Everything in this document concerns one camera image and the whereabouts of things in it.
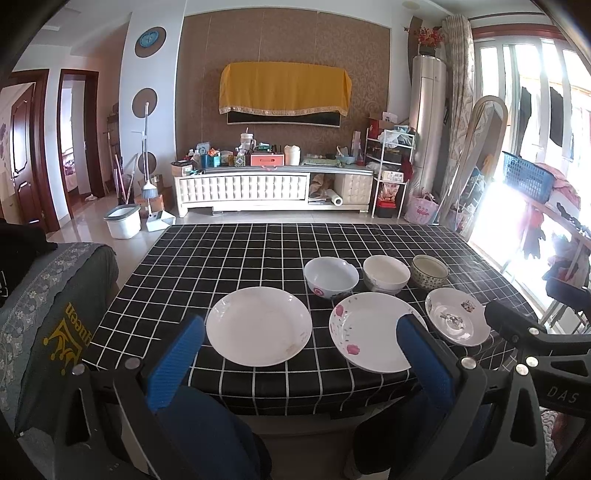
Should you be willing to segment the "cartoon print white plate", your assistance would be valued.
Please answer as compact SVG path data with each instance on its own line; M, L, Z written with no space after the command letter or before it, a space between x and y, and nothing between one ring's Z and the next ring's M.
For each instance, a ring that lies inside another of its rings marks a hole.
M461 290L435 289L427 295L425 308L432 325L456 345L476 347L489 339L485 307Z

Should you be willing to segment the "floral patterned bowl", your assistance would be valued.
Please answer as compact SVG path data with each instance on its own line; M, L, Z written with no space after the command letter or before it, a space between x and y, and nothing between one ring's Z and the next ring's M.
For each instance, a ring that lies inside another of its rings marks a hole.
M411 279L424 290L432 291L443 287L448 276L448 266L435 257L417 255L411 262Z

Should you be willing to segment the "plain white bowl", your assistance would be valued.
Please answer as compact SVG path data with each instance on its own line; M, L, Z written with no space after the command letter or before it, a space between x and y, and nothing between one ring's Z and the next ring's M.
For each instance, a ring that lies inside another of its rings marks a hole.
M363 282L371 291L396 295L410 278L410 269L394 257L374 255L363 261Z

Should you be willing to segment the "pink flower white plate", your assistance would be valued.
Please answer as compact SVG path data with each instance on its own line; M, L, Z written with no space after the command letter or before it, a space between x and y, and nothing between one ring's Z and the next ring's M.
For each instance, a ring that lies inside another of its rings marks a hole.
M398 320L414 314L427 328L421 314L398 297L363 292L343 299L329 315L332 343L346 360L363 370L392 374L410 369L397 341Z

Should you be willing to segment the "plain white plate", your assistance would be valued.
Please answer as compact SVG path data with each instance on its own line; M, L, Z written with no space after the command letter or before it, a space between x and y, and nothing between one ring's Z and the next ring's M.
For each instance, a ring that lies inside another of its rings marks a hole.
M300 353L311 338L312 320L308 308L293 294L249 287L216 302L205 327L219 355L256 368L279 365Z

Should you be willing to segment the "white bowl red emblem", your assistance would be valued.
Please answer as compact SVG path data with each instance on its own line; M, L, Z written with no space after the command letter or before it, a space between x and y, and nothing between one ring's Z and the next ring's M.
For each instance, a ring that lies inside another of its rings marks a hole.
M360 281L355 266L337 257L318 257L304 265L304 279L315 296L331 300L352 292Z

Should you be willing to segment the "blue trousered leg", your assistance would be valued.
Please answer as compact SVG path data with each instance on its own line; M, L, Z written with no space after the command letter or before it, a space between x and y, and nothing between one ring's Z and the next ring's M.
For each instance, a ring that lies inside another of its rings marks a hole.
M191 387L155 413L168 439L201 479L270 479L273 462L249 425Z

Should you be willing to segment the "grey embroidered sofa cover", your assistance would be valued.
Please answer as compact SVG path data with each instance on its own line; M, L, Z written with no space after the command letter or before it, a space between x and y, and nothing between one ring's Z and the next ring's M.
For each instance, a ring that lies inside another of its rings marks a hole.
M67 376L82 361L114 298L114 250L59 243L33 261L1 307L1 413L19 435L52 436Z

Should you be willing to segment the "blue plastic basket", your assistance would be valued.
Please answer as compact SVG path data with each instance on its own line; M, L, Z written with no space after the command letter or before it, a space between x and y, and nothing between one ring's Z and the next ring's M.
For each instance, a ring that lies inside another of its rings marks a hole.
M551 196L555 176L544 168L503 151L504 183L538 203Z

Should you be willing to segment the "pink shopping bag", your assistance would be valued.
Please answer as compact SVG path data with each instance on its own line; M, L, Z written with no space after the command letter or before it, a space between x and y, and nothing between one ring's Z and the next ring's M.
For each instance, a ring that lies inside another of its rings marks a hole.
M410 197L404 219L415 225L428 225L437 213L439 204L431 194Z

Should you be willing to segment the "white plastic bin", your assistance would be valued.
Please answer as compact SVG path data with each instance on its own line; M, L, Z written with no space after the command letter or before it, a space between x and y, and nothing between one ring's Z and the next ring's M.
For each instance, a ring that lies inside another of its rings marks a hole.
M109 233L113 239L127 240L134 237L141 229L140 206L135 204L118 205L105 214Z

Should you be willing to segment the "black white grid tablecloth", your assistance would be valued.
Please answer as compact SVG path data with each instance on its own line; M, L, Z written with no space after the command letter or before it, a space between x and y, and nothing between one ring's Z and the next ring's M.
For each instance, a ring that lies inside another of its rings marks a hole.
M346 416L406 395L409 372L378 374L353 366L329 336L332 302L315 296L304 264L331 255L355 266L386 254L410 263L420 254L443 261L451 287L482 303L499 300L526 317L534 310L458 234L398 224L196 224L167 229L132 272L94 334L85 360L112 369L144 357L185 318L205 316L223 296L246 287L293 294L311 312L311 339L293 359L249 368L209 345L185 381L238 415Z

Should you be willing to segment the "white metal shelf rack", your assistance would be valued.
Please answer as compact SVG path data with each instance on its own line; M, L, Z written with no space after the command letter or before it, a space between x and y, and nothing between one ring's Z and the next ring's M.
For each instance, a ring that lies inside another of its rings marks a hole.
M374 184L370 197L370 214L391 207L393 217L400 219L407 200L414 170L417 134L408 125L395 125L374 133L367 129L363 161L373 171Z

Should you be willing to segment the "paper towel roll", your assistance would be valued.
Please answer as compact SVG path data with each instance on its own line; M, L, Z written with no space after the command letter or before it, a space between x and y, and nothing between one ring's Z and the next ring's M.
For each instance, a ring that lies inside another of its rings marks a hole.
M325 197L328 198L332 205L335 205L336 207L342 206L344 203L342 197L332 189L325 190Z

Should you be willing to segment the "white TV cabinet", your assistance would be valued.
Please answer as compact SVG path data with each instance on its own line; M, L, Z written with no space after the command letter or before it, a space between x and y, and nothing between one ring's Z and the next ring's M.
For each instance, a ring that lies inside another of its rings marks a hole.
M370 211L373 172L353 166L217 167L176 177L178 214L190 209L211 212ZM344 203L325 197L332 189Z

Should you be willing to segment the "silver standing air conditioner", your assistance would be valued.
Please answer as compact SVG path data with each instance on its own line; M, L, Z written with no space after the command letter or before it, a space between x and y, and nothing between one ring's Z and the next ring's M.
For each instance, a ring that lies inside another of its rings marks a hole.
M447 67L439 58L417 55L413 59L413 77L409 124L416 132L413 177L410 193L413 197L432 191L444 124Z

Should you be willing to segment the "patterned window curtain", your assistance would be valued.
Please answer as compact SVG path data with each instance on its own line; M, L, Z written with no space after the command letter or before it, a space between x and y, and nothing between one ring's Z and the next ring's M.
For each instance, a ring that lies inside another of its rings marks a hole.
M443 182L441 215L456 202L459 169L463 161L468 127L475 95L475 50L472 26L463 15L451 15L442 23L446 40L446 59L451 69L451 127L449 157Z

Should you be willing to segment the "orange storage box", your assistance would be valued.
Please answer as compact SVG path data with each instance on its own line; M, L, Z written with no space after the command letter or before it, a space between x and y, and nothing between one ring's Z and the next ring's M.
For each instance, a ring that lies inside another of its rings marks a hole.
M256 167L283 166L284 155L273 153L252 153L249 157L249 164Z

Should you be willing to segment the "red artificial flowers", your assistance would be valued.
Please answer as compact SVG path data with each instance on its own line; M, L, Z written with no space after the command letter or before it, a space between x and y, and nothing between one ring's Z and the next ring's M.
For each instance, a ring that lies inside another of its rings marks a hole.
M426 48L439 48L445 43L445 34L442 27L419 27L414 31L418 44Z

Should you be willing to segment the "yellow cloth covered television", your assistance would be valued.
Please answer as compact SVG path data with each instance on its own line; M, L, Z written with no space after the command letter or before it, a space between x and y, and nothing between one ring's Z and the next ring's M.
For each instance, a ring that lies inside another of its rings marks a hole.
M345 69L297 62L235 62L221 72L218 110L229 124L338 128L353 82Z

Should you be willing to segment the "dark red wooden door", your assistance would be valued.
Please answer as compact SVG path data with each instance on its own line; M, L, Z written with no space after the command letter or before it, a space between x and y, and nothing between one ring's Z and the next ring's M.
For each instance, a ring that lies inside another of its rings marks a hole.
M34 173L33 98L34 85L31 84L11 107L11 172L22 222L47 231Z

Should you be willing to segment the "standing mirror wooden frame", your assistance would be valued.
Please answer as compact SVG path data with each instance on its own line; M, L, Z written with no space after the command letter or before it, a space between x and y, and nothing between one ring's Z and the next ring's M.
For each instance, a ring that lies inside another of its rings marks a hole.
M443 189L436 222L470 236L471 223L496 171L508 123L505 102L493 95L479 99L471 114L459 160Z

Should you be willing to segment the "blue round wall clock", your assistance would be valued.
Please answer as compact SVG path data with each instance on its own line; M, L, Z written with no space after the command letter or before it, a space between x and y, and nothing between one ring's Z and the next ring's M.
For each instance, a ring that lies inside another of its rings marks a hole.
M148 58L162 48L165 40L166 30L161 26L152 27L137 38L134 53L138 58Z

